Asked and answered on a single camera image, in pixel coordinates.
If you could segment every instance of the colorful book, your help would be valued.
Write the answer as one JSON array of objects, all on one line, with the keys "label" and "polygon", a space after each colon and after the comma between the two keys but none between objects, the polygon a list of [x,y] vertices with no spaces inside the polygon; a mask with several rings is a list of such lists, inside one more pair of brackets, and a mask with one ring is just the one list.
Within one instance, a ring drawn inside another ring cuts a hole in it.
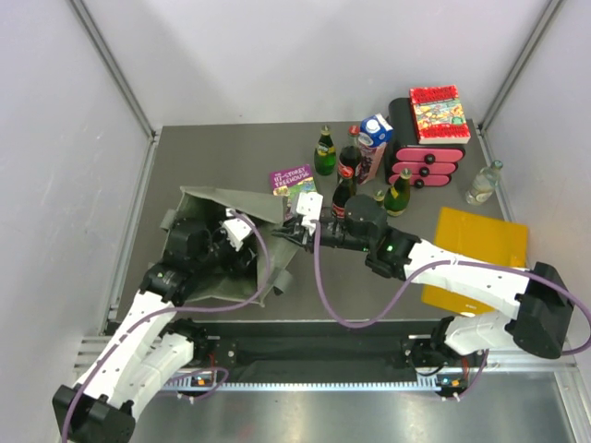
[{"label": "colorful book", "polygon": [[314,176],[309,164],[298,168],[285,169],[269,174],[274,196],[287,197],[287,212],[285,218],[291,218],[292,199],[300,192],[316,191]]},{"label": "colorful book", "polygon": [[455,85],[412,88],[410,102],[419,144],[467,143],[470,139],[470,129]]}]

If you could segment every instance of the floor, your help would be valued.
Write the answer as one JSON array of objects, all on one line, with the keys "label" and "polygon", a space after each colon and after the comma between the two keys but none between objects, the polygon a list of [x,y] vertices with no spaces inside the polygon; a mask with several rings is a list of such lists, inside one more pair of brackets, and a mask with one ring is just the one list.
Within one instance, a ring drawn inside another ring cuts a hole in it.
[{"label": "floor", "polygon": [[[345,143],[350,124],[331,123],[337,147]],[[452,181],[445,187],[413,190],[406,213],[391,220],[393,226],[432,240],[442,206],[502,218],[496,197],[476,208],[463,200],[470,181],[485,165],[474,127],[471,129],[473,136]],[[118,316],[125,315],[144,272],[162,253],[165,233],[159,226],[164,213],[176,208],[181,197],[180,186],[217,186],[269,193],[269,173],[312,163],[319,136],[319,123],[166,126],[156,151]],[[380,168],[380,179],[359,187],[359,192],[371,195],[377,189],[385,189],[382,175]],[[316,177],[316,181],[319,191],[330,199],[336,186],[335,176]],[[371,273],[364,266],[364,254],[323,248],[321,256],[327,295],[343,317],[374,317],[400,287],[398,281],[382,279]],[[295,276],[294,287],[281,296],[270,294],[265,307],[250,305],[230,313],[208,314],[207,319],[328,318],[317,295],[312,256],[304,251],[298,252],[288,270]],[[424,305],[420,300],[421,291],[419,285],[412,285],[386,318],[440,318],[449,314]],[[218,301],[200,303],[223,304]]]}]

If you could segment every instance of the purple book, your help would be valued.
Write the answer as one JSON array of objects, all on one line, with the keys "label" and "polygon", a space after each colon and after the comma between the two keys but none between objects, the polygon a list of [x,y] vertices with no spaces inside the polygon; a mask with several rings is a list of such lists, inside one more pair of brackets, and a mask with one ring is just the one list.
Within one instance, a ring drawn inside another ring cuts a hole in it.
[{"label": "purple book", "polygon": [[286,218],[291,217],[292,197],[300,192],[316,191],[309,164],[269,174],[274,196],[287,196]]}]

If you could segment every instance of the red bottle label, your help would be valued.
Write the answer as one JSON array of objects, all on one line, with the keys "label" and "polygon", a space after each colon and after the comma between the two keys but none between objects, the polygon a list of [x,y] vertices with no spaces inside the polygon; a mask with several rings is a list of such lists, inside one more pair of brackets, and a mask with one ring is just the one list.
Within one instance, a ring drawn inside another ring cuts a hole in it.
[{"label": "red bottle label", "polygon": [[345,166],[341,162],[339,162],[339,166],[337,169],[338,169],[339,175],[342,178],[351,178],[351,177],[353,177],[353,174],[355,173],[355,171],[353,170],[353,168],[351,166]]},{"label": "red bottle label", "polygon": [[344,219],[344,208],[340,208],[332,203],[332,213],[339,219]]}]

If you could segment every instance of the yellow board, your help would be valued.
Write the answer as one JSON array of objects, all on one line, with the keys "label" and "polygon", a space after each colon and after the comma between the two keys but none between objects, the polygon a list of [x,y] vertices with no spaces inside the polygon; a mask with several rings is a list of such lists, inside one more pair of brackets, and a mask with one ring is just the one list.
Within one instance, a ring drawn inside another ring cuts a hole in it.
[{"label": "yellow board", "polygon": [[[496,265],[524,267],[527,226],[490,219],[461,210],[441,208],[435,245]],[[492,308],[471,298],[427,286],[423,303],[457,314],[484,314]]]}]

